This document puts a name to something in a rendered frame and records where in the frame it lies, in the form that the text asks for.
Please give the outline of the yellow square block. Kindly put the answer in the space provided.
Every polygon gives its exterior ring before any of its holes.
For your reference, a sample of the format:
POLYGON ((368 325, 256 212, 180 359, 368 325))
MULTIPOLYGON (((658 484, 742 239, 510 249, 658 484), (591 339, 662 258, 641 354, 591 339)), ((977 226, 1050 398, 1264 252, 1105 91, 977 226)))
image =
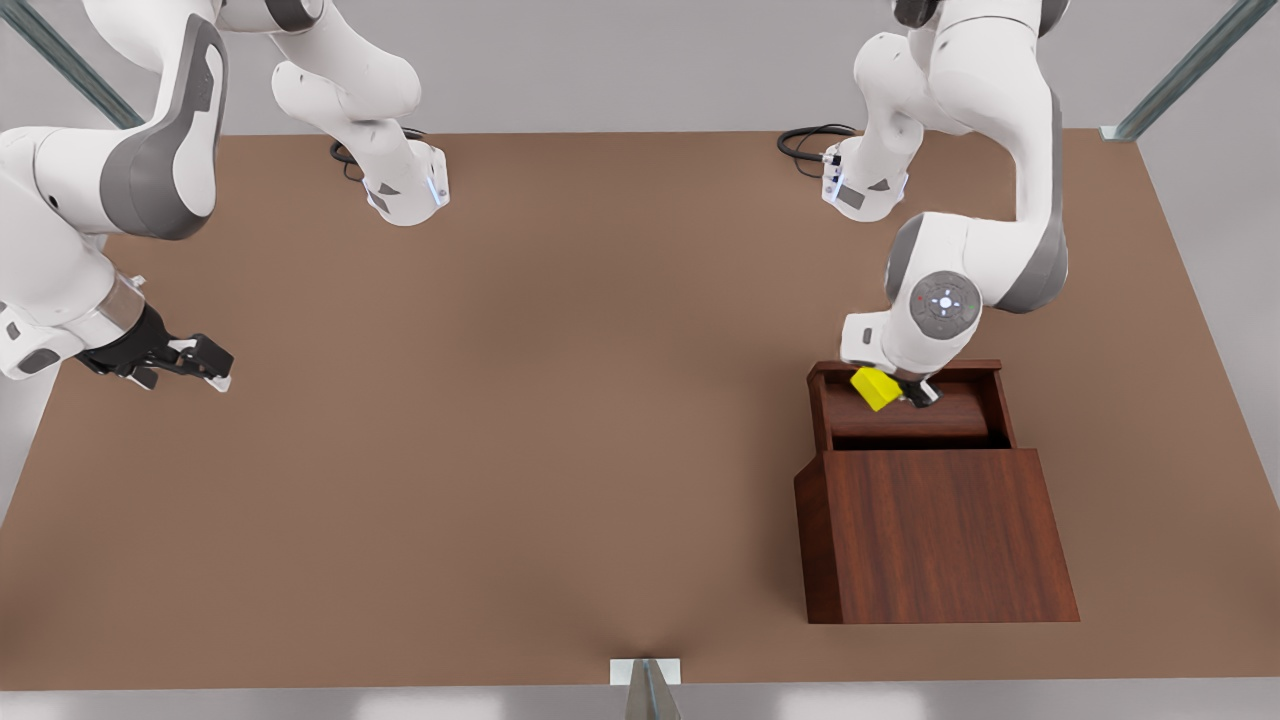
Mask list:
POLYGON ((897 380, 873 366, 859 366, 850 377, 850 386, 873 413, 878 413, 904 397, 897 380))

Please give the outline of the silver frame post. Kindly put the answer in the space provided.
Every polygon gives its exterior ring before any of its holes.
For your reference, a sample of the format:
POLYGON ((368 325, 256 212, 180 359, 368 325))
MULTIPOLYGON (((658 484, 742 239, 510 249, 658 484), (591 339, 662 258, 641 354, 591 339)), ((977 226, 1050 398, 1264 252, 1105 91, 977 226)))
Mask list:
POLYGON ((145 123, 133 106, 27 0, 0 0, 0 19, 116 128, 145 123))
POLYGON ((611 684, 628 691, 623 720, 682 720, 671 692, 681 682, 678 659, 611 660, 611 684))
POLYGON ((1100 127, 1106 142, 1135 142, 1280 0, 1235 0, 1155 87, 1115 126, 1100 127))

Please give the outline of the dark wooden drawer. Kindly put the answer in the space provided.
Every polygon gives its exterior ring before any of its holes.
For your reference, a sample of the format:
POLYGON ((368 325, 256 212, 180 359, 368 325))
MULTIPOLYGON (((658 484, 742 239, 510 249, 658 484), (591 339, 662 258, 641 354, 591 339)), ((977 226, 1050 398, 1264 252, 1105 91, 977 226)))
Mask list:
POLYGON ((997 360, 955 360, 931 378, 929 407, 893 401, 874 411, 854 389, 854 366, 818 363, 806 384, 818 451, 1015 448, 997 360))

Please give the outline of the dark wooden cabinet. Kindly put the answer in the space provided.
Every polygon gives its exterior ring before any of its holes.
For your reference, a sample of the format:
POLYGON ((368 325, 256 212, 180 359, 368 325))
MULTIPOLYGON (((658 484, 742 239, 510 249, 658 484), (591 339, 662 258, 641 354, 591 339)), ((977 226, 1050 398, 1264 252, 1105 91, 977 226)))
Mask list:
POLYGON ((794 489, 813 624, 1080 618, 1033 448, 823 451, 794 489))

